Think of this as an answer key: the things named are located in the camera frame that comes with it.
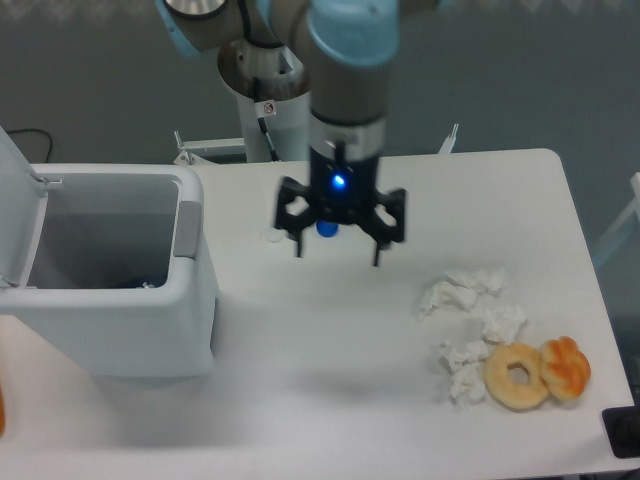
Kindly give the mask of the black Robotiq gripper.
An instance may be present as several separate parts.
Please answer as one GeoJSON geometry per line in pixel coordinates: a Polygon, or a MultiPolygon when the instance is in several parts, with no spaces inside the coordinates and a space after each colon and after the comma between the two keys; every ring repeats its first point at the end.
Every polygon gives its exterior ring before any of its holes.
{"type": "Polygon", "coordinates": [[[378,156],[337,162],[310,149],[309,185],[292,177],[281,178],[276,195],[273,227],[295,242],[295,256],[303,255],[303,233],[317,221],[357,225],[374,241],[372,265],[378,267],[383,251],[403,243],[406,233],[407,191],[376,189],[378,156]],[[297,198],[307,207],[298,214],[287,211],[297,198]]]}

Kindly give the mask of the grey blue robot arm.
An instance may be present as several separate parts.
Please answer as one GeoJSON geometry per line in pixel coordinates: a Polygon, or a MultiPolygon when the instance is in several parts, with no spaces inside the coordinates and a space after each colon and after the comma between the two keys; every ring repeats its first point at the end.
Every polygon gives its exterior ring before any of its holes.
{"type": "Polygon", "coordinates": [[[159,1],[180,46],[202,52],[243,40],[290,51],[311,93],[309,182],[281,180],[274,227],[303,246],[317,222],[356,225],[381,252],[405,239],[406,192],[377,190],[398,1],[159,1]]]}

